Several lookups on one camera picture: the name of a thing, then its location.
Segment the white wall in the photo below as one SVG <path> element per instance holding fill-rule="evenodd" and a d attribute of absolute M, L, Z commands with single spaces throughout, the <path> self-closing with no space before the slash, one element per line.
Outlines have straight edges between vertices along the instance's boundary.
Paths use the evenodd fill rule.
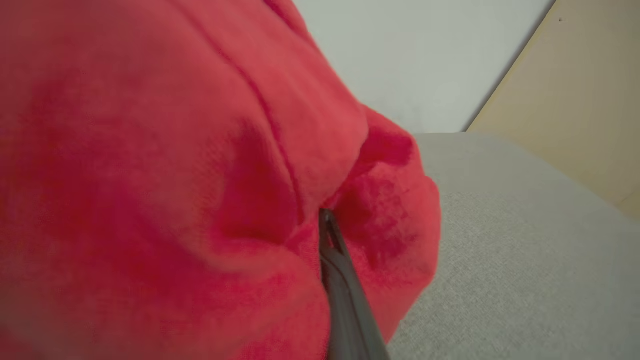
<path fill-rule="evenodd" d="M 294 0 L 334 69 L 412 133 L 464 130 L 551 0 Z"/>

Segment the beige panel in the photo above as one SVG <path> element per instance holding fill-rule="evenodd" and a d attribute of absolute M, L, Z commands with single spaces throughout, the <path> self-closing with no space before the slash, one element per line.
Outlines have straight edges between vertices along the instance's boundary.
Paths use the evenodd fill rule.
<path fill-rule="evenodd" d="M 640 220 L 640 188 L 621 202 L 618 208 L 630 217 Z"/>
<path fill-rule="evenodd" d="M 557 0 L 469 131 L 626 199 L 640 186 L 640 0 Z"/>

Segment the red cloth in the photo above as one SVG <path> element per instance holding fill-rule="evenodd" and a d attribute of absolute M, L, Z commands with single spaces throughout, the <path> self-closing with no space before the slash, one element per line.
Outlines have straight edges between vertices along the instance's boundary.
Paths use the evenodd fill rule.
<path fill-rule="evenodd" d="M 322 359 L 317 212 L 388 341 L 438 192 L 282 0 L 0 3 L 0 358 Z"/>

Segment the red garment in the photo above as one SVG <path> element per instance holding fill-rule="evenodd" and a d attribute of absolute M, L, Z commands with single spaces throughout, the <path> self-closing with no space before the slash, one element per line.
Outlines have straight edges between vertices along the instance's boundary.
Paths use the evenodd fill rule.
<path fill-rule="evenodd" d="M 0 358 L 322 359 L 317 212 L 389 340 L 438 193 L 288 0 L 0 2 Z"/>

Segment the gray textured fabric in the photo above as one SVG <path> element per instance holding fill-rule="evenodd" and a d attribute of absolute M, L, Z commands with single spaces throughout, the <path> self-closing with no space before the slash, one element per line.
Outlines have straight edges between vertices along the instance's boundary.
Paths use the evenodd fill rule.
<path fill-rule="evenodd" d="M 510 143 L 417 140 L 440 260 L 392 359 L 640 359 L 638 223 Z"/>

